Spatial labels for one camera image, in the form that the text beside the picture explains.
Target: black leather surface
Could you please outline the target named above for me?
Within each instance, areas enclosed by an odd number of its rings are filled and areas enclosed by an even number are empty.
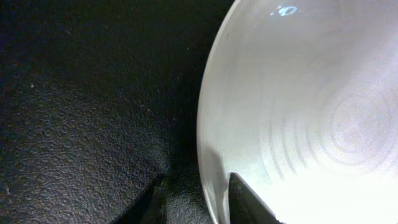
[[[0,223],[110,223],[161,174],[211,222],[197,100],[232,1],[1,1]]]

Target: black table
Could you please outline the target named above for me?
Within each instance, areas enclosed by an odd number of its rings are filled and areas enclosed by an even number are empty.
[[[0,223],[111,223],[160,175],[210,223],[196,115],[232,0],[2,0]]]

